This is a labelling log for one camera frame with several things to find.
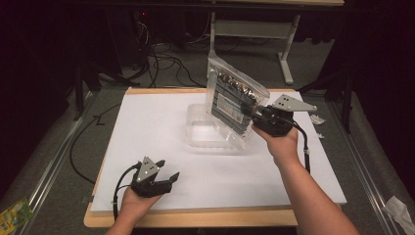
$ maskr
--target yellow package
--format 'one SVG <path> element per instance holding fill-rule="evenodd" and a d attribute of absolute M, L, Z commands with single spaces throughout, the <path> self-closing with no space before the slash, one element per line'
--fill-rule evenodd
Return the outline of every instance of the yellow package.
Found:
<path fill-rule="evenodd" d="M 27 199 L 22 198 L 0 214 L 0 235 L 7 235 L 33 216 Z"/>

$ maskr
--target metal rail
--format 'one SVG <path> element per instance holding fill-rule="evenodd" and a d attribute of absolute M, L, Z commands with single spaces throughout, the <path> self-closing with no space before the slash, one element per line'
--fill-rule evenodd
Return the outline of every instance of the metal rail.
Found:
<path fill-rule="evenodd" d="M 353 139 L 351 138 L 350 134 L 346 132 L 341 121 L 342 115 L 339 111 L 339 108 L 336 106 L 334 102 L 327 102 L 327 106 L 329 107 L 330 112 L 336 117 L 334 118 L 334 120 L 336 121 L 336 125 L 341 130 L 342 135 L 347 143 L 347 146 L 350 149 L 357 176 L 359 177 L 362 186 L 366 191 L 367 197 L 373 207 L 376 216 L 378 217 L 378 220 L 383 230 L 385 231 L 385 234 L 400 234 L 399 230 L 397 230 L 395 226 L 395 223 L 393 222 L 392 217 L 388 213 L 382 211 L 382 208 L 386 204 L 385 199 L 376 187 L 376 184 L 373 181 L 372 176 L 370 175 L 362 157 L 360 156 Z"/>
<path fill-rule="evenodd" d="M 85 112 L 82 113 L 82 116 L 73 123 L 69 133 L 65 137 L 64 141 L 62 142 L 58 152 L 55 155 L 55 158 L 49 162 L 48 166 L 46 167 L 42 177 L 40 178 L 39 182 L 35 190 L 33 191 L 32 195 L 30 196 L 28 203 L 33 211 L 33 217 L 22 227 L 15 230 L 13 233 L 14 235 L 25 235 L 29 234 L 29 230 L 37 217 L 40 209 L 42 208 L 43 203 L 46 200 L 46 197 L 51 190 L 55 179 L 57 178 L 62 165 L 65 162 L 65 156 L 67 155 L 68 148 L 73 141 L 74 135 L 76 130 L 82 125 L 83 120 L 85 118 L 86 111 L 90 108 L 91 104 L 95 100 L 96 95 L 93 95 L 92 92 L 88 92 L 86 95 L 86 108 Z"/>

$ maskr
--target black cable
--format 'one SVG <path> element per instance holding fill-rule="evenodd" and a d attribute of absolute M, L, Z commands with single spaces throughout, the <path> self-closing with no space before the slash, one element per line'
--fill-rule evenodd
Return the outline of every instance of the black cable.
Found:
<path fill-rule="evenodd" d="M 194 42 L 190 42 L 189 44 L 187 44 L 187 46 L 195 48 L 195 49 L 205 49 L 208 48 L 210 45 L 210 41 L 207 41 L 207 39 L 209 39 L 209 37 L 200 39 L 198 41 L 194 41 Z"/>
<path fill-rule="evenodd" d="M 159 74 L 159 58 L 158 58 L 158 56 L 156 56 L 155 47 L 152 48 L 152 52 L 153 52 L 153 55 L 150 55 L 150 56 L 153 56 L 156 60 L 155 61 L 156 66 L 153 65 L 153 67 L 156 68 L 156 74 L 155 74 L 155 76 L 153 76 L 152 72 L 150 71 L 150 68 L 149 68 L 149 76 L 150 76 L 150 79 L 152 80 L 152 83 L 150 83 L 149 88 L 152 87 L 152 86 L 154 86 L 154 88 L 156 88 L 156 79 L 157 79 L 157 76 Z"/>
<path fill-rule="evenodd" d="M 178 65 L 179 66 L 179 68 L 178 68 L 178 70 L 176 71 L 176 79 L 177 79 L 177 81 L 180 83 L 180 84 L 182 84 L 183 86 L 188 86 L 188 87 L 203 87 L 203 88 L 206 88 L 206 86 L 205 85 L 202 85 L 202 84 L 200 84 L 200 83 L 198 83 L 197 81 L 195 81 L 193 78 L 192 78 L 192 76 L 191 76 L 191 74 L 190 74 L 190 72 L 189 72 L 189 70 L 184 66 L 184 64 L 182 63 L 182 61 L 180 60 L 180 59 L 178 59 L 177 57 L 173 57 L 173 56 L 170 56 L 170 55 L 167 55 L 167 54 L 165 54 L 165 53 L 160 53 L 158 56 L 157 56 L 159 59 L 158 59 L 158 61 L 157 61 L 157 65 L 155 65 L 155 64 L 153 64 L 153 66 L 156 68 L 156 69 L 158 69 L 158 70 L 167 70 L 167 69 L 170 69 L 170 68 L 172 68 L 174 65 Z M 165 67 L 165 68 L 160 68 L 160 65 L 159 65 L 159 62 L 160 61 L 170 61 L 171 62 L 171 64 L 170 65 L 168 65 L 167 67 Z M 186 71 L 186 73 L 187 73 L 187 75 L 188 75 L 188 78 L 189 78 L 189 80 L 191 80 L 193 83 L 195 83 L 195 85 L 190 85 L 190 84 L 185 84 L 185 83 L 183 83 L 182 81 L 180 81 L 180 79 L 179 79 L 179 77 L 178 77 L 178 74 L 180 73 L 180 71 L 181 70 L 185 70 Z"/>
<path fill-rule="evenodd" d="M 276 39 L 275 38 L 264 38 L 263 42 L 253 42 L 253 41 L 244 40 L 244 37 L 238 37 L 238 40 L 243 45 L 263 46 L 271 42 L 274 42 Z"/>
<path fill-rule="evenodd" d="M 167 45 L 168 47 L 166 49 L 162 50 L 162 51 L 156 52 L 156 47 L 160 47 L 160 46 L 163 46 L 163 45 Z M 162 43 L 157 43 L 157 44 L 154 44 L 153 47 L 154 47 L 154 53 L 162 54 L 162 53 L 169 52 L 171 50 L 171 43 L 163 43 L 163 42 Z"/>
<path fill-rule="evenodd" d="M 120 106 L 121 103 L 118 103 L 116 105 L 111 106 L 110 108 L 108 108 L 107 110 L 103 111 L 102 113 L 100 113 L 98 116 L 94 116 L 94 118 L 89 121 L 83 128 L 81 131 L 79 131 L 79 133 L 76 135 L 76 137 L 73 139 L 72 144 L 70 145 L 70 150 L 69 150 L 69 161 L 70 161 L 70 165 L 72 166 L 73 170 L 76 172 L 76 174 L 78 174 L 81 178 L 85 179 L 86 181 L 95 184 L 95 181 L 88 178 L 87 176 L 85 176 L 84 174 L 82 174 L 75 166 L 74 162 L 73 162 L 73 148 L 75 146 L 76 141 L 79 139 L 79 137 L 82 135 L 83 132 L 85 132 L 85 130 L 97 119 L 100 119 L 102 115 L 106 114 L 107 112 L 111 111 L 112 109 Z"/>
<path fill-rule="evenodd" d="M 222 36 L 222 37 L 220 37 L 222 40 L 224 40 L 224 39 L 228 39 L 228 40 L 230 40 L 230 41 L 233 41 L 233 42 L 235 42 L 236 41 L 236 44 L 232 47 L 232 48 L 230 48 L 230 49 L 220 49 L 219 47 L 217 47 L 217 43 L 215 43 L 215 45 L 214 45 L 214 49 L 216 50 L 216 51 L 221 51 L 221 52 L 231 52 L 231 51 L 233 51 L 233 50 L 235 50 L 236 48 L 238 48 L 239 47 L 239 45 L 240 45 L 240 41 L 239 40 L 236 40 L 236 38 L 233 38 L 233 37 L 226 37 L 226 36 Z"/>
<path fill-rule="evenodd" d="M 108 75 L 110 78 L 112 78 L 113 80 L 108 80 L 105 79 L 101 76 L 99 76 L 100 80 L 106 81 L 106 82 L 119 82 L 121 84 L 127 85 L 127 86 L 140 86 L 139 82 L 133 82 L 132 79 L 138 78 L 141 75 L 143 75 L 144 73 L 147 72 L 147 70 L 149 69 L 149 63 L 146 60 L 146 62 L 144 63 L 144 66 L 135 74 L 129 76 L 129 77 L 123 77 L 117 73 L 114 73 L 110 70 L 105 69 L 104 67 L 101 67 L 93 62 L 88 62 L 89 66 L 91 68 L 94 68 L 96 71 L 101 71 L 102 73 Z"/>
<path fill-rule="evenodd" d="M 129 173 L 129 171 L 131 171 L 133 169 L 138 169 L 140 167 L 140 165 L 141 165 L 141 163 L 132 165 L 128 170 L 126 170 L 122 174 L 122 176 L 118 180 L 118 183 L 116 184 L 116 188 L 115 188 L 115 191 L 114 191 L 114 197 L 113 197 L 113 214 L 114 214 L 114 220 L 116 220 L 116 218 L 118 217 L 118 195 L 117 195 L 117 193 L 118 193 L 119 189 L 125 187 L 125 186 L 119 187 L 119 185 L 121 185 L 122 179 L 124 179 L 125 175 L 127 173 Z"/>
<path fill-rule="evenodd" d="M 310 168 L 310 156 L 309 156 L 309 149 L 308 149 L 308 139 L 307 139 L 307 134 L 305 133 L 305 131 L 299 126 L 298 123 L 296 123 L 295 121 L 290 121 L 288 119 L 282 118 L 282 117 L 276 117 L 279 120 L 286 122 L 288 124 L 290 124 L 291 126 L 293 126 L 295 129 L 297 129 L 299 132 L 301 132 L 302 137 L 304 138 L 304 147 L 303 147 L 303 151 L 304 151 L 304 167 L 305 169 L 308 171 L 308 173 L 311 173 L 311 168 Z"/>
<path fill-rule="evenodd" d="M 199 36 L 196 40 L 186 42 L 186 45 L 192 45 L 194 43 L 198 43 L 198 42 L 201 42 L 201 41 L 204 41 L 204 40 L 210 38 L 209 36 L 206 36 L 206 33 L 208 32 L 209 24 L 210 24 L 210 13 L 207 14 L 207 23 L 206 23 L 204 32 L 202 32 L 201 36 Z"/>

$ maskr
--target forearm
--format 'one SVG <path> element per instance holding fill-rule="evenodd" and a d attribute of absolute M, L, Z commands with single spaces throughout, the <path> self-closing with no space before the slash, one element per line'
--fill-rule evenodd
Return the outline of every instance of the forearm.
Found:
<path fill-rule="evenodd" d="M 113 226 L 107 231 L 107 235 L 130 235 L 135 225 L 143 218 L 144 212 L 136 214 L 129 211 L 121 211 Z"/>
<path fill-rule="evenodd" d="M 301 164 L 280 167 L 280 171 L 304 234 L 358 234 L 347 216 Z"/>

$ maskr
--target white object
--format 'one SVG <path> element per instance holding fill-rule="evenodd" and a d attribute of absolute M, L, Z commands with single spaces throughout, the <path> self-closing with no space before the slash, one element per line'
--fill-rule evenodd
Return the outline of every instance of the white object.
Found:
<path fill-rule="evenodd" d="M 322 124 L 326 121 L 326 119 L 323 119 L 323 118 L 321 118 L 319 116 L 316 116 L 316 115 L 312 115 L 312 116 L 310 116 L 310 118 L 311 118 L 311 121 L 314 124 Z"/>
<path fill-rule="evenodd" d="M 299 26 L 300 15 L 296 15 L 290 23 L 265 23 L 217 20 L 216 13 L 210 18 L 210 52 L 214 51 L 215 35 L 245 36 L 259 38 L 282 38 L 286 40 L 283 52 L 278 53 L 281 70 L 287 85 L 294 83 L 287 57 Z"/>
<path fill-rule="evenodd" d="M 285 92 L 300 99 L 297 92 Z M 282 93 L 272 92 L 270 101 Z M 246 151 L 195 148 L 186 140 L 189 105 L 202 104 L 205 93 L 125 95 L 101 171 L 92 212 L 110 212 L 116 183 L 129 167 L 144 156 L 154 162 L 165 160 L 157 181 L 180 172 L 171 193 L 152 210 L 289 206 L 290 200 L 266 143 L 254 135 Z M 294 120 L 308 136 L 311 175 L 337 204 L 345 195 L 333 172 L 307 112 L 295 112 Z M 303 161 L 303 139 L 299 155 Z M 129 184 L 127 174 L 121 185 Z M 118 192 L 122 198 L 123 190 Z"/>
<path fill-rule="evenodd" d="M 397 197 L 391 197 L 383 210 L 389 213 L 400 224 L 407 235 L 415 234 L 415 225 L 412 223 L 408 208 Z"/>

